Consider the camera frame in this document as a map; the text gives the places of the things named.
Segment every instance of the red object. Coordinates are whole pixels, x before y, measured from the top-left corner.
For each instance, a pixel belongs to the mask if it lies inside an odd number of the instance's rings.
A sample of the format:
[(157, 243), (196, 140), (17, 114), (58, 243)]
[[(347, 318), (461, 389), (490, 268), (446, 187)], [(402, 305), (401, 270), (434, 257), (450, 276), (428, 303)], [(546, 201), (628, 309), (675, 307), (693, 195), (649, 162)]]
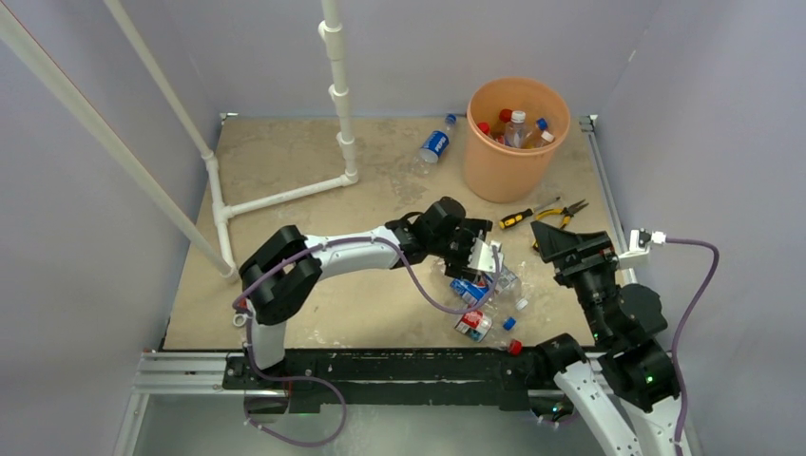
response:
[(498, 113), (498, 120), (506, 124), (507, 122), (512, 120), (512, 110), (511, 109), (501, 109), (501, 112)]
[(518, 355), (523, 348), (524, 344), (522, 344), (520, 340), (512, 339), (512, 341), (509, 342), (509, 347), (507, 347), (507, 352), (509, 352), (509, 354)]
[(481, 130), (482, 133), (484, 133), (485, 135), (489, 136), (489, 123), (480, 122), (480, 123), (478, 123), (478, 127), (479, 127), (479, 130)]

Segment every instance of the bottle label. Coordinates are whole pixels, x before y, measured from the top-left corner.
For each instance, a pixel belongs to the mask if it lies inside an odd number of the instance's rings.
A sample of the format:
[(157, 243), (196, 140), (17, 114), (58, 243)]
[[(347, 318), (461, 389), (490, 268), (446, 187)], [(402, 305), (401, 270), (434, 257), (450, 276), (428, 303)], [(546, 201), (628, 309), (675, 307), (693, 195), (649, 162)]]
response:
[(448, 147), (449, 142), (448, 135), (442, 131), (434, 130), (421, 148), (430, 150), (439, 159), (439, 157), (442, 157), (442, 153), (445, 152), (445, 148)]

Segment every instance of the white bottle cap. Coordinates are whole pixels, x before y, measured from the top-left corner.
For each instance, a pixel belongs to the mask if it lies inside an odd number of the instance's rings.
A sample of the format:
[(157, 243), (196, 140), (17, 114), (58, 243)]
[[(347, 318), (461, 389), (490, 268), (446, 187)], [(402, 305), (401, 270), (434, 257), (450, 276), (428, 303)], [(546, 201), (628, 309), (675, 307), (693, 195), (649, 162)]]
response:
[(527, 119), (527, 113), (524, 111), (512, 111), (512, 121), (516, 124), (522, 124)]

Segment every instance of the floor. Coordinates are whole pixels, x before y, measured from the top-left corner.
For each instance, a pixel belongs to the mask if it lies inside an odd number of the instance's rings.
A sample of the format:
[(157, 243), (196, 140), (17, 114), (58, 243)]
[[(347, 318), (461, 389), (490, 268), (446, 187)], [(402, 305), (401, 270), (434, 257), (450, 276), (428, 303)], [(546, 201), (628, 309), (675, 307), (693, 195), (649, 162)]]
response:
[[(415, 151), (440, 119), (355, 120), (361, 181), (230, 220), (236, 261), (245, 260), (287, 224), (295, 224), (303, 234), (311, 235), (362, 232), (407, 212), (425, 210), (445, 195), (459, 200), (469, 217), (493, 220), (553, 196), (561, 196), (566, 204), (585, 199), (589, 206), (568, 229), (607, 230), (612, 235), (587, 141), (575, 123), (533, 194), (515, 203), (495, 204), (476, 197), (463, 182), (463, 121), (454, 144), (440, 163), (428, 175), (418, 175), (412, 171)], [(334, 119), (228, 120), (217, 149), (224, 200), (236, 204), (338, 176), (343, 160), (336, 143), (337, 131), (338, 122)], [(209, 189), (197, 226), (213, 245), (218, 245)], [(559, 333), (570, 333), (581, 344), (591, 345), (593, 340), (575, 294), (556, 285), (552, 267), (531, 251), (528, 226), (506, 232), (494, 228), (488, 238), (502, 242), (505, 264), (521, 277), (522, 294), (529, 305), (521, 312), (516, 312), (513, 302), (505, 299), (486, 306), (494, 329), (481, 345), (500, 346), (512, 337), (533, 345)], [(448, 287), (449, 281), (433, 271), (433, 260), (427, 259), (414, 269), (434, 298), (459, 306)], [(191, 248), (164, 347), (238, 348), (243, 334), (232, 325), (230, 303), (239, 292), (240, 283), (226, 283)], [(518, 320), (512, 332), (500, 328), (507, 316)], [(286, 347), (479, 344), (454, 330), (454, 321), (455, 316), (437, 311), (422, 298), (405, 271), (365, 271), (318, 283), (302, 310), (289, 320)]]

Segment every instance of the bucket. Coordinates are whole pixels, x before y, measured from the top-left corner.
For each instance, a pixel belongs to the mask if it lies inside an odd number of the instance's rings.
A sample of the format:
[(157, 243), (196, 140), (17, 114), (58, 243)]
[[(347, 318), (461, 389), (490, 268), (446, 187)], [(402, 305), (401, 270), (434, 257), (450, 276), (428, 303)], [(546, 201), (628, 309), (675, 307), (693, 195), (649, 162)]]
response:
[[(546, 119), (554, 142), (524, 150), (495, 142), (482, 133), (476, 124), (494, 124), (505, 108), (526, 112), (529, 126), (541, 117)], [(528, 78), (504, 78), (482, 85), (473, 94), (468, 124), (465, 182), (485, 200), (513, 202), (528, 195), (543, 177), (554, 151), (568, 136), (571, 114), (563, 98), (547, 85)]]

